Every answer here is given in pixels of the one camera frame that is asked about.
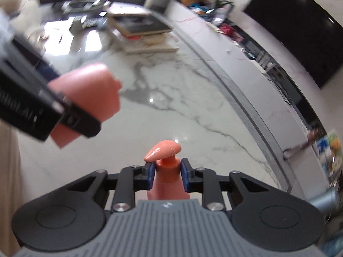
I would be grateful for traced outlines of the grey metal trash bin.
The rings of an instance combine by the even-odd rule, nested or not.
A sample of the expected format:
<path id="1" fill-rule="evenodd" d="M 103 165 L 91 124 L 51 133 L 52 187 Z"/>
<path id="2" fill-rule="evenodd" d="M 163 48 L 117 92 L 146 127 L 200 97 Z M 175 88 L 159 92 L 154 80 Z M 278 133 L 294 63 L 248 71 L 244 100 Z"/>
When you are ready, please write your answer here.
<path id="1" fill-rule="evenodd" d="M 336 213 L 340 207 L 340 197 L 334 188 L 309 200 L 323 215 Z"/>

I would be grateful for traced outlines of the black wall television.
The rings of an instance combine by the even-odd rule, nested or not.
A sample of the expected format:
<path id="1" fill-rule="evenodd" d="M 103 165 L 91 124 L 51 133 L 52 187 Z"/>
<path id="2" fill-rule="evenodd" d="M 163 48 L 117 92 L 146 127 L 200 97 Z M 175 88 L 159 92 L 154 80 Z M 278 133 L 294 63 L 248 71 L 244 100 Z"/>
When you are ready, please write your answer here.
<path id="1" fill-rule="evenodd" d="M 342 66 L 342 26 L 314 0 L 251 0 L 244 13 L 277 38 L 318 87 Z"/>

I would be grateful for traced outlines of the pink pump bottle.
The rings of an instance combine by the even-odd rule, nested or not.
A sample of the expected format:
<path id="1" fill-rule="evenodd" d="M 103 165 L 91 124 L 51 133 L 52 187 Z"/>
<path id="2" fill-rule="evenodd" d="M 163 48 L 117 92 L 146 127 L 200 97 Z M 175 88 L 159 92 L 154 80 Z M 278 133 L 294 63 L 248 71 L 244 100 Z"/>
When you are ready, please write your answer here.
<path id="1" fill-rule="evenodd" d="M 177 154 L 181 146 L 174 140 L 163 140 L 147 153 L 145 162 L 155 162 L 156 172 L 152 188 L 147 191 L 149 200 L 188 200 L 181 178 L 181 161 Z"/>

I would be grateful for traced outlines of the white wifi router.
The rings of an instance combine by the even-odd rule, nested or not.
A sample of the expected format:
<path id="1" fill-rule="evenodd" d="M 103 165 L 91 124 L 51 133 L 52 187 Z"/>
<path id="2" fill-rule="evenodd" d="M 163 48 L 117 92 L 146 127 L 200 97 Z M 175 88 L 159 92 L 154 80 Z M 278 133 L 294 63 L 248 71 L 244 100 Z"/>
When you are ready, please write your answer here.
<path id="1" fill-rule="evenodd" d="M 257 58 L 255 59 L 259 67 L 261 67 L 265 72 L 273 69 L 275 66 L 275 60 L 271 57 L 271 55 L 265 51 L 261 51 Z"/>

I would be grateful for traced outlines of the remote control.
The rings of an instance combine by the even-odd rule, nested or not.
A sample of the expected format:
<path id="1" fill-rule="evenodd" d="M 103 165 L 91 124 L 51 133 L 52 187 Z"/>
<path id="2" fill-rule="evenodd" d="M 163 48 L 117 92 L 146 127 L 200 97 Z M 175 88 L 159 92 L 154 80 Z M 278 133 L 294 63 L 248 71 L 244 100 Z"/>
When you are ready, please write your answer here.
<path id="1" fill-rule="evenodd" d="M 104 22 L 104 18 L 90 18 L 90 19 L 86 19 L 82 24 L 81 27 L 82 29 L 86 29 L 86 28 L 99 28 Z"/>

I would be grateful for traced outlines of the stack of books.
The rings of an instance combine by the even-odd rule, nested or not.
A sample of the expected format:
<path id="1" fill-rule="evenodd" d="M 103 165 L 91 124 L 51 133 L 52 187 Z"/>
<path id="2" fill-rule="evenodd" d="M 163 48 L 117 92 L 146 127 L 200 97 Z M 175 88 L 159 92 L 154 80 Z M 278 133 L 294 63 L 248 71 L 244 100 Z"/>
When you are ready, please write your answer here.
<path id="1" fill-rule="evenodd" d="M 106 17 L 110 32 L 129 55 L 179 50 L 173 29 L 142 6 L 113 3 L 106 9 Z"/>

